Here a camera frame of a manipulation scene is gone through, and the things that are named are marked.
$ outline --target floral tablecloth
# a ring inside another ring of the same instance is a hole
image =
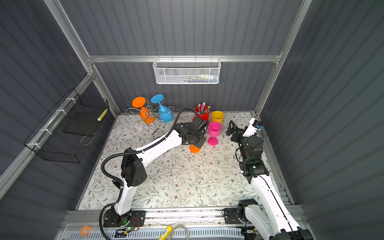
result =
[[[116,201],[119,190],[101,172],[100,165],[112,154],[124,152],[129,147],[136,149],[153,141],[153,129],[145,126],[137,131],[133,128],[139,118],[139,115],[118,116],[84,192],[79,210],[101,209]],[[181,114],[178,122],[189,122],[192,118],[192,114]],[[138,187],[132,208],[230,206],[236,205],[241,199],[257,198],[240,173],[234,155],[237,143],[231,142],[230,137],[225,135],[230,120],[244,128],[249,124],[250,118],[250,113],[226,113],[221,134],[217,137],[218,145],[210,146],[205,143],[197,154],[191,153],[189,146],[179,146],[155,159],[146,167],[147,180]],[[161,130],[166,132],[172,124],[173,121]],[[119,177],[121,159],[122,157],[118,157],[110,160],[106,170]],[[274,183],[265,153],[262,159]]]

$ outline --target red cup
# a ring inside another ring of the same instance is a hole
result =
[[[203,112],[208,108],[208,106],[206,105],[203,109]],[[199,112],[199,106],[195,107],[195,111],[198,113]],[[207,113],[204,113],[204,114],[199,114],[200,118],[203,119],[203,120],[206,120],[208,121],[209,120],[209,110]]]

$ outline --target dark gray wall panel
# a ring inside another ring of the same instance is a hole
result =
[[[85,74],[43,1],[0,1],[0,173]]]
[[[83,94],[100,97],[94,84]],[[66,212],[75,209],[113,122],[108,112],[80,164],[32,159],[0,200],[0,239],[55,237]]]
[[[218,84],[157,84],[152,63],[96,63],[119,108],[132,107],[132,100],[161,93],[166,106],[193,108],[203,101],[211,110],[253,111],[270,75],[273,63],[222,63]]]
[[[91,55],[273,55],[300,0],[65,0]]]
[[[314,1],[262,112],[320,239],[382,239],[384,2]]]

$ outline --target yellow marker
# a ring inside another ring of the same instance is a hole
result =
[[[163,232],[163,234],[160,236],[159,240],[164,240],[168,237],[170,232],[172,231],[172,227],[168,226],[167,229]]]
[[[99,116],[97,121],[101,121],[103,119],[103,117],[107,114],[107,112],[108,112],[108,109],[105,109],[104,112]]]

